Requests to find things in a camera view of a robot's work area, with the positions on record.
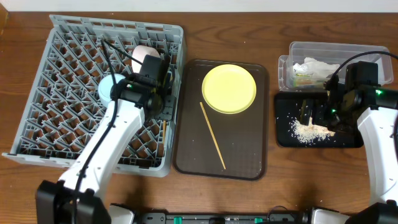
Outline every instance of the yellow plate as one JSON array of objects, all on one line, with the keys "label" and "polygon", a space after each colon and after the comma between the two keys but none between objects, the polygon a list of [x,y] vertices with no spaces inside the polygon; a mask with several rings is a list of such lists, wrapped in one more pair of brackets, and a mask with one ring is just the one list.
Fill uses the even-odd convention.
[{"label": "yellow plate", "polygon": [[201,85],[206,103],[221,113],[246,110],[256,97],[256,82],[251,74],[237,65],[220,65],[207,73]]}]

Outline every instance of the white cloth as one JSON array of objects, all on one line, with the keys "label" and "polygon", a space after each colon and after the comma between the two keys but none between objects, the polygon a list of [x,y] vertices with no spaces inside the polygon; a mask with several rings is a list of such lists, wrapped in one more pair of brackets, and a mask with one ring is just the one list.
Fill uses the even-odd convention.
[{"label": "white cloth", "polygon": [[314,58],[306,57],[303,64],[296,63],[293,65],[294,74],[300,77],[311,77],[311,78],[327,78],[327,76],[333,74],[339,64],[329,65],[325,62],[319,62]]}]

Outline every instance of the wooden surface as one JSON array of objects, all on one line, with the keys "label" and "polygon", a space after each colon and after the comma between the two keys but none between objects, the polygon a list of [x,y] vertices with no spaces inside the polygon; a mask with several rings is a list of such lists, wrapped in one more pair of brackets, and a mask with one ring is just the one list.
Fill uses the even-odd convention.
[{"label": "wooden surface", "polygon": [[[58,13],[176,24],[193,58],[257,63],[270,75],[270,105],[278,92],[277,64],[292,41],[383,45],[398,54],[397,14],[317,13]],[[0,151],[9,152],[52,23],[46,12],[12,12],[0,37]],[[395,71],[397,63],[393,62]],[[398,88],[397,81],[391,88]],[[368,206],[369,177],[361,149],[281,148],[269,113],[268,168],[257,182],[182,175],[113,175],[106,203],[135,209],[200,213],[265,213],[274,205],[318,205],[344,213]],[[35,223],[35,190],[63,170],[17,164],[0,157],[0,223]]]}]

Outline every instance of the brown tray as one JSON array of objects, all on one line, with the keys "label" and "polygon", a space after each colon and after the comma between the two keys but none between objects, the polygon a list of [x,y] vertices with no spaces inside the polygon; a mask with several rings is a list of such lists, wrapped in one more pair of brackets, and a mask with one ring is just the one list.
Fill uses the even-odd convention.
[{"label": "brown tray", "polygon": [[[238,114],[210,108],[201,93],[206,74],[214,67],[234,64],[245,68],[257,86],[252,105]],[[266,173],[269,77],[260,65],[192,60],[185,67],[178,100],[177,137],[173,165],[183,174],[258,180]],[[218,156],[199,102],[203,102],[220,147],[226,169]]]}]

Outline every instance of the gray dish rack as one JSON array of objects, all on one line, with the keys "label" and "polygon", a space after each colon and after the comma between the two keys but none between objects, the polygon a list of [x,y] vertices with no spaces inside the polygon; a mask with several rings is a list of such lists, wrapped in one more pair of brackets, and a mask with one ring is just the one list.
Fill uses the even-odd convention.
[{"label": "gray dish rack", "polygon": [[[180,26],[71,16],[50,16],[54,24],[40,61],[10,153],[23,164],[69,167],[84,150],[106,108],[97,92],[109,75],[101,39],[132,54],[137,45],[154,47],[174,70],[172,94],[178,99],[185,62]],[[131,61],[108,49],[115,72],[132,73]],[[152,119],[131,139],[115,172],[164,177],[170,171],[177,107],[167,122]]]}]

